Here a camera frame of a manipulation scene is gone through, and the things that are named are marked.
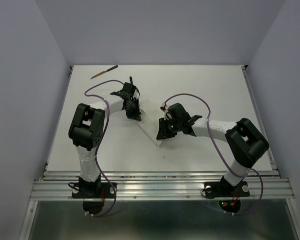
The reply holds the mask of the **white cloth napkin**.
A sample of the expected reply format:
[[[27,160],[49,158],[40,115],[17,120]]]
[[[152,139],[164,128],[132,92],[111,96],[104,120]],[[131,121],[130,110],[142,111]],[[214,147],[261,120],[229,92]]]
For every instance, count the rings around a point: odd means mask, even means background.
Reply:
[[[162,140],[157,140],[159,132],[159,119],[164,117],[161,105],[152,97],[140,103],[141,121],[137,122],[143,133],[156,145],[160,146]]]

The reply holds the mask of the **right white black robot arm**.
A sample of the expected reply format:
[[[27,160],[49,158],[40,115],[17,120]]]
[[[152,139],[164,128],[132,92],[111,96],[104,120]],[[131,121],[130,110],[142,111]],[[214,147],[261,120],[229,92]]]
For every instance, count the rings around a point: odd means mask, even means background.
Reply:
[[[237,122],[210,121],[199,115],[185,121],[159,119],[159,130],[156,137],[158,140],[173,138],[178,132],[211,139],[213,146],[227,167],[226,174],[220,180],[220,189],[225,195],[231,195],[237,191],[238,184],[269,149],[268,141],[247,118],[242,118]],[[231,165],[222,156],[216,140],[228,143],[234,156]]]

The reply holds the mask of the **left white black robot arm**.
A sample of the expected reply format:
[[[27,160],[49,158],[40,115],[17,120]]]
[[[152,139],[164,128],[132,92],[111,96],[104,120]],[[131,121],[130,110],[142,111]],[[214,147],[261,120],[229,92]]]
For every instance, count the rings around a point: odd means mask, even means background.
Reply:
[[[140,121],[139,100],[135,97],[108,96],[91,105],[81,103],[73,116],[69,138],[78,152],[80,161],[79,183],[74,189],[90,197],[101,191],[101,173],[96,164],[96,152],[107,129],[109,116],[125,111],[126,117]]]

